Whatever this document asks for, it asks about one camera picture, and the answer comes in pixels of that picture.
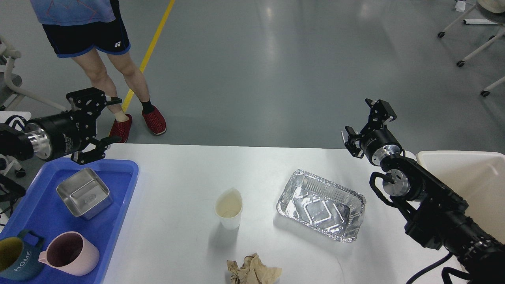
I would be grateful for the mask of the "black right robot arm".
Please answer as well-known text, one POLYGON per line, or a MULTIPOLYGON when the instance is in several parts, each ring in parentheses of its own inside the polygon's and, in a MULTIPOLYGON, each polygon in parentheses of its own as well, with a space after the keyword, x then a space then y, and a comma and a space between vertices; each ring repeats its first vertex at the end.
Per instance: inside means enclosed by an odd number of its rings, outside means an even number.
POLYGON ((368 122, 359 133, 345 127, 345 147, 353 157, 366 157, 381 168, 380 172, 372 172, 369 185, 384 204, 399 210, 406 220, 406 234, 424 248, 448 250, 445 257, 420 270, 408 283, 454 256, 464 270, 442 268, 445 284, 452 283, 451 276, 469 284, 503 284, 504 244, 465 215, 469 206, 466 200, 406 156, 387 127, 388 121, 397 118, 390 104, 382 99, 365 102, 370 108, 368 122))

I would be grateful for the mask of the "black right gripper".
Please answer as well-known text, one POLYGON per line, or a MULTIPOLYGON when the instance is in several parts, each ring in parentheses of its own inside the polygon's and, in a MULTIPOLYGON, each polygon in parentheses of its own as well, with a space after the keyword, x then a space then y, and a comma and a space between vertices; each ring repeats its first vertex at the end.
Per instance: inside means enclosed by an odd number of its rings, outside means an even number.
POLYGON ((385 157, 400 155, 404 151, 386 126, 397 118, 397 114, 390 103, 382 99, 374 101, 366 98, 365 103, 370 108, 365 127, 356 133, 352 127, 345 126, 342 139, 353 157, 361 159, 365 155, 372 165, 379 166, 385 157))

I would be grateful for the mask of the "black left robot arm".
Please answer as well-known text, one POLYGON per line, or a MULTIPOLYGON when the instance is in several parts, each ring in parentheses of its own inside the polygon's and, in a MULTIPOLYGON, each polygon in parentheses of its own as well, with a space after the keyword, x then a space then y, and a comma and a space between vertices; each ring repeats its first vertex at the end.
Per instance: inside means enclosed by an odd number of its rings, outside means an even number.
POLYGON ((121 104, 121 99, 113 99, 97 88, 69 92, 66 98, 70 111, 28 120, 23 131, 2 123, 1 155, 20 161, 32 157, 52 161, 70 155, 80 165, 103 159, 109 146, 120 138, 107 136, 98 140, 96 119, 106 107, 121 104))

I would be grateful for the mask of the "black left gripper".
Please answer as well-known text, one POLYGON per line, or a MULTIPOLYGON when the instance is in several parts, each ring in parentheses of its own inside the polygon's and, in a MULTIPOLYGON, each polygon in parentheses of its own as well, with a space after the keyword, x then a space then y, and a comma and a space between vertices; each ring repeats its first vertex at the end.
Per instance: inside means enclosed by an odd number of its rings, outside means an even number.
POLYGON ((96 140, 96 119, 108 106, 122 103, 97 88, 69 92, 65 98, 71 111, 27 121, 24 134, 36 157, 52 161, 71 155, 79 165, 92 163, 106 156, 106 150, 121 141, 119 136, 96 140), (94 149, 84 151, 89 144, 94 149))

